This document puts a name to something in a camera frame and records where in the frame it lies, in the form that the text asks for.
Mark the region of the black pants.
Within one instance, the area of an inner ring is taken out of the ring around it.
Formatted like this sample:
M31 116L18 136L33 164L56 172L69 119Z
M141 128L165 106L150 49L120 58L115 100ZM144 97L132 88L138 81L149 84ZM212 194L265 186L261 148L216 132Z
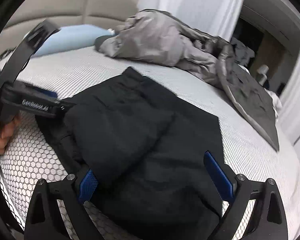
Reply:
M223 161L218 118L133 68L69 98L36 121L67 172L89 166L91 202L140 239L207 239L222 200L204 166Z

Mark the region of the light blue pillow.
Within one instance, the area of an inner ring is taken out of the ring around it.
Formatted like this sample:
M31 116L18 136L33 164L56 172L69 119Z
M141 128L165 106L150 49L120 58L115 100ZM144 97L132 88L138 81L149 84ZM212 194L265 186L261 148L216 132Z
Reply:
M98 37L113 34L112 29L90 24L60 27L59 32L51 35L32 57L91 47Z

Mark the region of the beige padded headboard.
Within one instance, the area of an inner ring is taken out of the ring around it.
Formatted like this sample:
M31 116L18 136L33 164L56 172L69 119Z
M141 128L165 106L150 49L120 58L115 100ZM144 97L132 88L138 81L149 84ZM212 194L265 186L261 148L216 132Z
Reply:
M91 24L115 29L137 11L138 0L25 0L0 33L0 55L16 47L39 22L59 27Z

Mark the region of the white office chair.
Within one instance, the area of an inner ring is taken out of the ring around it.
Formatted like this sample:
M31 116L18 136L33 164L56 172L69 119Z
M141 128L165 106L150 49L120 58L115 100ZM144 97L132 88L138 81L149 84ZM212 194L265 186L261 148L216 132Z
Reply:
M255 79L260 85L264 85L264 83L267 81L267 72L269 68L266 64L263 64L261 67L257 69Z

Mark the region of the grey duvet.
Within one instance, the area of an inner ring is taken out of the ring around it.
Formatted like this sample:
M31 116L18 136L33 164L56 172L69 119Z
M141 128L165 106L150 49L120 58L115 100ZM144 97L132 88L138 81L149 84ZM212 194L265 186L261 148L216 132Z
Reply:
M271 96L235 62L232 45L221 37L191 28L169 12L144 9L119 25L114 36L97 38L95 48L112 58L177 67L224 90L243 118L280 149Z

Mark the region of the white curtain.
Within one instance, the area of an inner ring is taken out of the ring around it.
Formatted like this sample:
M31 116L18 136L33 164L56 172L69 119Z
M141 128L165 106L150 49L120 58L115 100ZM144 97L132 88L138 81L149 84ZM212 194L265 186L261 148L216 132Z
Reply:
M138 9L171 13L192 28L231 40L243 0L139 0Z

